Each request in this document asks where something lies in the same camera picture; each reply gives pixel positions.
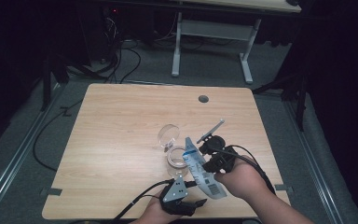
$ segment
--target metal bar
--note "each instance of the metal bar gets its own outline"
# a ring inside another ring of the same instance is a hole
[[[255,33],[253,32],[252,26],[210,21],[183,20],[182,35],[200,35],[248,41],[251,38],[250,36],[255,36]]]
[[[39,115],[36,117],[33,125],[29,129],[28,133],[25,135],[24,139],[22,140],[19,148],[17,149],[16,153],[14,154],[13,158],[11,159],[9,165],[7,166],[6,170],[0,177],[0,202],[2,201],[3,197],[5,196],[8,188],[10,187],[11,182],[13,181],[14,177],[16,176],[17,172],[20,170],[22,163],[24,162],[25,158],[27,157],[31,145],[36,137],[36,134],[40,130],[43,121],[45,120],[46,116],[48,115],[49,110],[52,108],[54,103],[57,101],[59,96],[62,94],[64,86],[56,84],[55,88],[58,91],[55,95],[51,104],[48,105],[46,110],[40,111]]]
[[[302,13],[295,12],[280,12],[266,9],[251,9],[246,7],[222,7],[207,4],[191,4],[186,3],[179,5],[174,1],[164,2],[148,2],[148,1],[134,1],[134,0],[64,0],[63,3],[88,3],[88,4],[100,4],[100,5],[111,5],[116,7],[141,7],[141,8],[153,8],[155,10],[170,10],[170,11],[181,11],[181,12],[197,12],[197,13],[208,13],[208,14],[225,14],[230,13],[231,15],[250,15],[257,16],[260,19],[264,18],[280,18],[287,20],[306,21],[309,23],[318,23],[330,21],[330,16],[310,16]]]
[[[51,73],[49,67],[49,56],[43,61],[43,105],[42,111],[44,111],[51,100]]]
[[[172,61],[172,76],[178,77],[180,70],[180,41],[182,38],[182,12],[178,12],[178,20],[176,23],[176,42],[175,42],[175,52],[173,53]]]
[[[290,120],[296,129],[297,136],[304,149],[306,163],[310,169],[310,175],[312,176],[313,181],[315,183],[315,187],[319,192],[319,196],[321,197],[322,203],[324,205],[324,209],[326,210],[326,213],[330,218],[330,222],[337,223],[337,224],[343,223],[341,215],[338,212],[336,203],[334,202],[333,196],[331,194],[331,190],[328,187],[326,181],[324,180],[324,176],[321,170],[319,169],[318,162],[315,160],[315,157],[313,156],[312,150],[310,149],[310,145],[308,144],[308,141],[304,133],[298,129],[298,126],[296,124],[296,115],[294,109],[292,108],[290,102],[283,102],[283,106],[286,112],[289,114]]]

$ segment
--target hand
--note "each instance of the hand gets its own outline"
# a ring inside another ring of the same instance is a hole
[[[180,215],[170,215],[162,210],[158,199],[160,194],[161,191],[155,195],[157,198],[153,197],[150,200],[144,213],[137,220],[133,221],[132,224],[168,224],[181,217]]]
[[[236,159],[234,167],[230,173],[215,174],[214,179],[226,186],[227,190],[235,197],[245,201],[259,193],[269,192],[264,179],[248,162]]]

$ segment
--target clear glass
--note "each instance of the clear glass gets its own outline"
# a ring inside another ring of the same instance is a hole
[[[183,160],[184,147],[172,147],[167,152],[167,171],[172,178],[179,175],[185,176],[188,173],[188,168]]]
[[[179,128],[173,124],[165,125],[158,133],[158,142],[164,147],[164,151],[173,147],[175,140],[179,137]]]

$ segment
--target wood grain surface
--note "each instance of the wood grain surface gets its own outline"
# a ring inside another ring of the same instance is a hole
[[[200,95],[208,96],[209,102],[201,103]],[[179,127],[176,146],[183,146],[187,136],[196,145],[220,119],[226,122],[214,134],[228,145],[249,149],[272,184],[282,184],[249,89],[91,84],[52,184],[52,188],[62,189],[62,194],[48,196],[43,217],[115,217],[142,191],[171,178],[166,153],[158,143],[164,125]],[[191,174],[185,180],[193,180]],[[187,201],[208,198],[198,187],[188,191]],[[224,199],[208,199],[192,218],[255,217],[247,203],[227,194]],[[278,195],[289,203],[285,191]],[[139,217],[148,201],[140,200],[124,218]]]

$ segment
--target person's arm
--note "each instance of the person's arm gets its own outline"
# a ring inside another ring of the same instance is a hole
[[[244,199],[264,224],[312,223],[269,191],[260,174],[246,161],[236,159],[230,173],[215,174],[214,178],[225,185],[232,195]]]

